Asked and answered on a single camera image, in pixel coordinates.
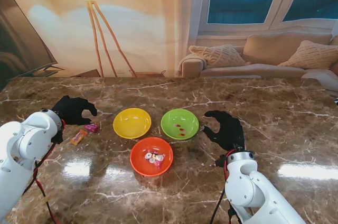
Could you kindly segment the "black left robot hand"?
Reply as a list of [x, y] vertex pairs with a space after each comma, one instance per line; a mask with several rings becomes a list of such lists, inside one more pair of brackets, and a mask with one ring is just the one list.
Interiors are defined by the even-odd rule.
[[97, 116], [97, 109], [94, 104], [80, 97], [63, 96], [52, 108], [52, 111], [67, 125], [90, 124], [91, 119], [82, 116], [84, 110], [88, 110], [93, 116]]

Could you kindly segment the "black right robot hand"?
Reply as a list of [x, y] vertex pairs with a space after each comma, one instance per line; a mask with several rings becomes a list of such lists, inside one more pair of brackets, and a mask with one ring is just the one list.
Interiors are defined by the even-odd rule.
[[207, 111], [204, 116], [215, 118], [220, 124], [220, 129], [217, 133], [204, 126], [203, 132], [212, 142], [217, 143], [226, 151], [245, 149], [245, 137], [239, 119], [232, 117], [226, 111], [219, 110]]

